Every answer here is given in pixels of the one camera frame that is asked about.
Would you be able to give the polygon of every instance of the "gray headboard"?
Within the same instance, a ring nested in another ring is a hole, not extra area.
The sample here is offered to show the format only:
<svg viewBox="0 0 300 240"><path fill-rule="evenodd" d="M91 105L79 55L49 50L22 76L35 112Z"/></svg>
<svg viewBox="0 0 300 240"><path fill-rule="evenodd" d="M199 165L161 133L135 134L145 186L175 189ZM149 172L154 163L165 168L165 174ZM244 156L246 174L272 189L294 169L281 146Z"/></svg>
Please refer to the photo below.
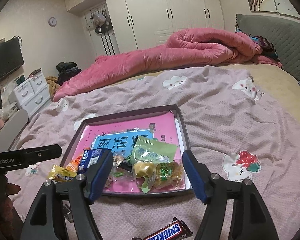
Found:
<svg viewBox="0 0 300 240"><path fill-rule="evenodd" d="M272 16L237 14L237 24L243 32L271 41L282 69L300 80L300 23Z"/></svg>

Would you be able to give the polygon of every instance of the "clothes pile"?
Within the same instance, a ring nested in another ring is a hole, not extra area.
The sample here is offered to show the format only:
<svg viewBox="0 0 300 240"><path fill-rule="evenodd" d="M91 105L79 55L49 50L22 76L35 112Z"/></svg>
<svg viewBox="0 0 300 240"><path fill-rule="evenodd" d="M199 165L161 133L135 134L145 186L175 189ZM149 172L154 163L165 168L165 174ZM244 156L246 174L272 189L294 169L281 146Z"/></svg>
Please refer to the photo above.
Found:
<svg viewBox="0 0 300 240"><path fill-rule="evenodd" d="M59 78L57 84L62 86L63 82L70 80L70 78L79 74L82 70L77 68L77 64L74 62L60 62L57 65L59 71Z"/></svg>

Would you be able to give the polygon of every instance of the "white wall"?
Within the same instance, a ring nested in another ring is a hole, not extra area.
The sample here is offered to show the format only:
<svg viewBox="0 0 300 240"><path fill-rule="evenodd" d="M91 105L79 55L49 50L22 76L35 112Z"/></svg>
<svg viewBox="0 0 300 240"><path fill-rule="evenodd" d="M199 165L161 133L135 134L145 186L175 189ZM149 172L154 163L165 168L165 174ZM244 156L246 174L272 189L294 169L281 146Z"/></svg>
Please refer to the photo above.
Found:
<svg viewBox="0 0 300 240"><path fill-rule="evenodd" d="M51 27L48 19L55 17L57 26ZM78 68L88 68L95 54L79 17L66 11L64 0L10 0L0 12L0 39L22 38L22 56L25 64L10 75L14 80L42 68L44 75L58 76L56 65L74 61Z"/></svg>
<svg viewBox="0 0 300 240"><path fill-rule="evenodd" d="M296 21L300 23L300 20L295 19L293 17L286 17L279 15L277 13L259 13L259 12L251 12L248 0L220 0L223 19L225 22L225 30L227 31L235 31L235 15L236 14L246 14L246 15L267 15L273 17L286 18L292 21Z"/></svg>

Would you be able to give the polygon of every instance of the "drawer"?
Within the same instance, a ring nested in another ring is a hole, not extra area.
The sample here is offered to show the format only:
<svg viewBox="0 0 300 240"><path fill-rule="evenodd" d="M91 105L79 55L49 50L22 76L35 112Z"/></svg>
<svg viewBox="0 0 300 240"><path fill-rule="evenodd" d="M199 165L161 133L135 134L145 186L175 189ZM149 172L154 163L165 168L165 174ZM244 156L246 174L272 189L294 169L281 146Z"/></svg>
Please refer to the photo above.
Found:
<svg viewBox="0 0 300 240"><path fill-rule="evenodd" d="M40 89L47 85L47 81L42 72L40 72L34 76L34 80L32 78L30 79L30 84L34 93L37 93Z"/></svg>
<svg viewBox="0 0 300 240"><path fill-rule="evenodd" d="M28 112L29 118L31 118L48 99L50 99L49 86L46 84L45 88L43 88L36 96L23 104L21 108L25 109Z"/></svg>
<svg viewBox="0 0 300 240"><path fill-rule="evenodd" d="M14 91L14 94L18 103L22 105L34 95L34 91L30 85L30 82L26 82L22 86L17 87L17 89Z"/></svg>

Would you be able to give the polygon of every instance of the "drawer handle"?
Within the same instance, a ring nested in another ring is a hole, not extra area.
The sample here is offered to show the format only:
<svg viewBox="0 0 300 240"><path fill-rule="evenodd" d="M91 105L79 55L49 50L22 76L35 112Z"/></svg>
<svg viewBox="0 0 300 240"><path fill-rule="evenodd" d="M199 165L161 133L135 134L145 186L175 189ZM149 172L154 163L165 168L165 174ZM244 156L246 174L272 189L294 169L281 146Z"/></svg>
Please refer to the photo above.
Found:
<svg viewBox="0 0 300 240"><path fill-rule="evenodd" d="M41 104L42 100L43 100L43 97L41 97L41 99L40 99L39 101L36 101L35 103L36 103L37 105L39 105L39 104Z"/></svg>

